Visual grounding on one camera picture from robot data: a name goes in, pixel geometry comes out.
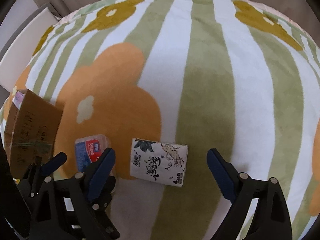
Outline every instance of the red and blue label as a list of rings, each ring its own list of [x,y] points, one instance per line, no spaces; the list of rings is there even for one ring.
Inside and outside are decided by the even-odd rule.
[[[75,145],[78,171],[83,172],[91,163],[97,161],[102,152],[98,140],[89,140]]]

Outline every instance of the metal bolt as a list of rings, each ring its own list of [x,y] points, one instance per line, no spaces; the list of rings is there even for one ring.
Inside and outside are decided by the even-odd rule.
[[[106,228],[106,232],[107,232],[108,234],[112,233],[112,232],[113,232],[113,228],[112,228],[112,227],[107,227],[107,228]]]
[[[76,179],[81,179],[83,177],[83,173],[82,172],[77,172],[76,174],[75,174],[75,178]]]
[[[273,183],[273,184],[277,184],[278,183],[278,180],[276,178],[270,178],[270,181]]]
[[[92,205],[92,208],[93,208],[94,210],[98,210],[100,207],[99,207],[98,204],[93,204],[93,205]]]
[[[44,182],[49,183],[52,180],[50,176],[45,177]]]
[[[245,172],[241,172],[239,176],[241,179],[247,179],[249,177],[248,174],[246,174]]]

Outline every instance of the red label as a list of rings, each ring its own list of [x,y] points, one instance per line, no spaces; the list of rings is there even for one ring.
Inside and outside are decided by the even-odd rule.
[[[87,149],[91,162],[97,161],[102,154],[99,141],[98,140],[86,141],[85,147]]]

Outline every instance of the white tissue package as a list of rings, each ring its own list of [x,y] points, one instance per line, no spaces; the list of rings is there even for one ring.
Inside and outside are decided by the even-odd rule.
[[[134,138],[131,146],[130,175],[138,179],[182,187],[187,155],[187,145]]]

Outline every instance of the brown cardboard box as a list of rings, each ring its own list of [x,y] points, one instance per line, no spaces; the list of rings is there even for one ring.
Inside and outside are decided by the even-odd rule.
[[[30,90],[19,90],[24,100],[18,109],[12,103],[4,143],[11,174],[22,179],[26,168],[42,157],[46,163],[52,157],[53,144],[60,124],[62,111]]]

